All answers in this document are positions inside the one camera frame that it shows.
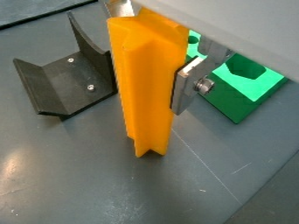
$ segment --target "gray table surface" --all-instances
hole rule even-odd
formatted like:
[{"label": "gray table surface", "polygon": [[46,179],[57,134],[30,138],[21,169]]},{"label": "gray table surface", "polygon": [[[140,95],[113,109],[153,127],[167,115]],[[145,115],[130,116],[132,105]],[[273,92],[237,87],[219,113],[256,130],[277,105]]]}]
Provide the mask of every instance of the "gray table surface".
[{"label": "gray table surface", "polygon": [[[106,50],[101,3],[73,15]],[[0,223],[223,223],[299,149],[299,85],[239,125],[197,96],[168,154],[136,158],[117,95],[64,122],[33,112],[13,58],[77,50],[65,13],[0,31]]]},{"label": "gray table surface", "polygon": [[0,28],[92,0],[0,0]]}]

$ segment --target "orange plastic block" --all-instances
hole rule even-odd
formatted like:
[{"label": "orange plastic block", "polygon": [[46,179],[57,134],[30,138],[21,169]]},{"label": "orange plastic block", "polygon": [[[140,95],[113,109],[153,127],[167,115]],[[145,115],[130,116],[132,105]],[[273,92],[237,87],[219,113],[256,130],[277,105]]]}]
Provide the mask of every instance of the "orange plastic block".
[{"label": "orange plastic block", "polygon": [[188,29],[148,9],[106,21],[126,135],[134,155],[164,155],[173,113],[173,73],[183,65]]}]

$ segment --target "black u-shaped bracket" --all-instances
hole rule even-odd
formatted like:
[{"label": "black u-shaped bracket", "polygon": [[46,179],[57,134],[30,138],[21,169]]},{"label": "black u-shaped bracket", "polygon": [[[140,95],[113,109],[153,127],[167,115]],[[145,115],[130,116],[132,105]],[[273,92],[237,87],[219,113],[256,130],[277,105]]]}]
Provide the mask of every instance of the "black u-shaped bracket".
[{"label": "black u-shaped bracket", "polygon": [[13,59],[36,113],[64,118],[117,92],[110,53],[92,43],[70,12],[68,17],[78,52],[45,66]]}]

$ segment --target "bolt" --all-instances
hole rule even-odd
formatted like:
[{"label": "bolt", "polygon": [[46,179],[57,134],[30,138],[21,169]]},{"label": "bolt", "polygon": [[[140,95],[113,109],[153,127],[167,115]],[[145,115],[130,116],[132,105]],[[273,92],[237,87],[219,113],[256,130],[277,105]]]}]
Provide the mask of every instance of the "bolt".
[{"label": "bolt", "polygon": [[96,89],[96,88],[94,88],[94,86],[93,86],[93,85],[88,85],[88,91],[89,91],[89,92],[93,92],[93,91],[94,91],[94,89]]},{"label": "bolt", "polygon": [[209,93],[215,85],[215,82],[209,79],[201,78],[197,82],[193,83],[193,90],[197,91],[201,95]]}]

